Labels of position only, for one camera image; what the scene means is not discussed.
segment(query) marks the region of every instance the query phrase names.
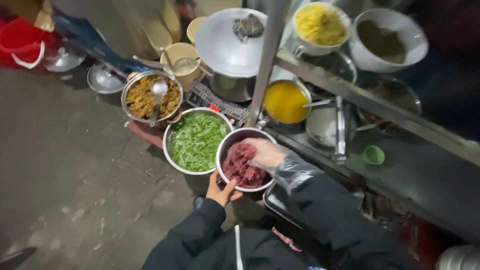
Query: white drawstring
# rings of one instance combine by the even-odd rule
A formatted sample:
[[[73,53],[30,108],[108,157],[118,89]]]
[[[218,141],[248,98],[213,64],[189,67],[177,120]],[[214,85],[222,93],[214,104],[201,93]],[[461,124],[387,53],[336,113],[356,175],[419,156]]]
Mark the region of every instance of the white drawstring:
[[[243,270],[240,252],[240,227],[238,225],[235,226],[235,251],[237,253],[237,270]]]

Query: jacket sleeve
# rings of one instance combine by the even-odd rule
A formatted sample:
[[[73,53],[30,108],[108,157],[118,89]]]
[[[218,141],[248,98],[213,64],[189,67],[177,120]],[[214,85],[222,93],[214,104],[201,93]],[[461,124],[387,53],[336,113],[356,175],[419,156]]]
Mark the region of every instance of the jacket sleeve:
[[[276,175],[290,183],[297,218],[332,247],[341,270],[422,269],[390,233],[364,218],[353,195],[322,170],[291,154]]]
[[[147,257],[142,270],[186,269],[221,233],[226,213],[221,205],[205,199],[202,207],[173,227]]]

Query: chopped green herbs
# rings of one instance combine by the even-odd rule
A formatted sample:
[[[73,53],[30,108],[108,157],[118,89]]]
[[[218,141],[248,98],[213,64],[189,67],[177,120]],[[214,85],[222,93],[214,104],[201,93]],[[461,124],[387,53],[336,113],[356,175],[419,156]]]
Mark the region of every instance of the chopped green herbs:
[[[220,119],[203,114],[190,116],[170,134],[174,138],[173,160],[191,172],[211,170],[216,166],[216,150],[226,135]]]

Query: black jacket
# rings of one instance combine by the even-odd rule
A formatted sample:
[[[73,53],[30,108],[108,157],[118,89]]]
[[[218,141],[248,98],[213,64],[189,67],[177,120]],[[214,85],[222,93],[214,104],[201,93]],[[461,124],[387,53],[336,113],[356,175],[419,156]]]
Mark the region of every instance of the black jacket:
[[[341,254],[341,270],[421,269],[391,234],[360,214],[355,199],[343,186],[311,164],[302,166],[314,172],[314,177],[292,191],[292,203],[298,218],[312,229],[312,236]],[[155,246],[142,270],[237,269],[234,229],[220,230],[225,217],[223,207],[206,199],[199,211],[171,229]],[[324,267],[305,252],[292,250],[268,230],[242,228],[240,249],[245,270]]]

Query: raw ground meat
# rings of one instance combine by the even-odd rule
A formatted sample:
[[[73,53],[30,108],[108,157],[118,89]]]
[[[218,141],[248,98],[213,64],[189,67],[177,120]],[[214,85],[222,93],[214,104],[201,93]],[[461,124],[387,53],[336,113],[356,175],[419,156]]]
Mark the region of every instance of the raw ground meat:
[[[265,184],[268,173],[260,168],[248,165],[257,148],[253,145],[238,142],[230,148],[227,158],[222,163],[223,174],[229,179],[237,179],[237,186],[258,188]]]

